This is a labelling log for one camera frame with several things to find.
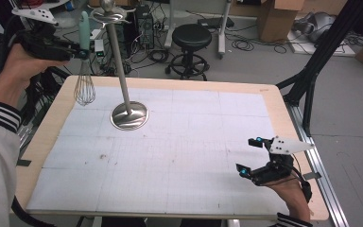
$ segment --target round stool seat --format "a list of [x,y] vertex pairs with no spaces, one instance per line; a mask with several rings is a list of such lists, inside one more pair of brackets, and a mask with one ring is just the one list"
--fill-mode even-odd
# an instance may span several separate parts
[[197,51],[212,41],[211,32],[197,24],[183,25],[175,28],[172,34],[173,42],[187,51]]

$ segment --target grid paper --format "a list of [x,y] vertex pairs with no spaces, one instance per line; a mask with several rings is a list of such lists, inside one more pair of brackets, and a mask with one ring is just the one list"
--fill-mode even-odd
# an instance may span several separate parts
[[261,95],[129,88],[149,119],[121,131],[110,121],[120,88],[95,92],[92,104],[69,113],[27,210],[231,218],[287,211],[235,168],[268,162],[264,148],[248,145],[275,136]]

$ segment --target metal disc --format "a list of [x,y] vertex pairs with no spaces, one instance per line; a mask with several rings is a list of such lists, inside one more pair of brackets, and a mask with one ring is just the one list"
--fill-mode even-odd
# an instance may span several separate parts
[[131,114],[128,114],[125,103],[122,103],[112,111],[111,122],[117,129],[132,131],[146,124],[148,120],[147,107],[140,102],[131,101],[130,108]]
[[125,21],[127,12],[121,8],[113,8],[112,11],[104,11],[103,8],[96,8],[90,13],[90,17],[102,24],[121,23]]

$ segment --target human hand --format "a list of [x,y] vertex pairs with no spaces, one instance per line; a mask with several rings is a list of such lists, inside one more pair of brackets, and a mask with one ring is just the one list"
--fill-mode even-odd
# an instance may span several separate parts
[[50,66],[65,65],[67,61],[48,61],[29,56],[20,44],[15,44],[0,74],[0,102],[16,107],[30,79]]
[[285,201],[290,216],[306,222],[310,221],[310,210],[305,200],[300,182],[293,176],[266,184]]
[[0,79],[9,79],[25,89],[32,77],[50,66],[65,65],[67,61],[49,61],[29,56],[20,44],[14,44],[10,50]]

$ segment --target wrist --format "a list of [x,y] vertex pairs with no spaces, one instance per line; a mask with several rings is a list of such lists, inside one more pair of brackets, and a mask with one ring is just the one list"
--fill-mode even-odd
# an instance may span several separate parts
[[17,103],[21,93],[24,91],[25,84],[14,79],[6,74],[0,75],[0,102],[8,104],[14,108],[17,107]]
[[288,211],[290,216],[306,222],[310,221],[310,210],[308,204],[302,201],[294,201],[287,203]]

